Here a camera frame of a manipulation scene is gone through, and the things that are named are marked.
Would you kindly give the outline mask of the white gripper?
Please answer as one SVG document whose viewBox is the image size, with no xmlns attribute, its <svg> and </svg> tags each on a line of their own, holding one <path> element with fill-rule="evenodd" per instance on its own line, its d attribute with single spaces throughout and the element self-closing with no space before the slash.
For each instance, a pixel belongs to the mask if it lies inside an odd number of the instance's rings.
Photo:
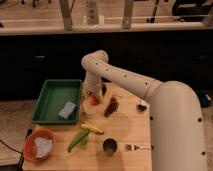
<svg viewBox="0 0 213 171">
<path fill-rule="evenodd" d="M 102 92 L 102 80 L 98 79 L 88 79 L 84 80 L 84 89 L 82 90 L 83 101 L 87 99 L 88 93 L 97 93 L 97 99 L 99 102 L 103 102 L 104 96 Z"/>
</svg>

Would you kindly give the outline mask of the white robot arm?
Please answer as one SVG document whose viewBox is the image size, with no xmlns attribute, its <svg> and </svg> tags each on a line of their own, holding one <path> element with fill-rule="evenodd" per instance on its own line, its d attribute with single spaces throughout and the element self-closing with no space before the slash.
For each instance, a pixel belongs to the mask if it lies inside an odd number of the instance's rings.
<svg viewBox="0 0 213 171">
<path fill-rule="evenodd" d="M 81 65 L 87 91 L 98 92 L 107 79 L 149 103 L 152 171 L 208 171 L 201 105 L 190 86 L 113 66 L 103 50 L 85 55 Z"/>
</svg>

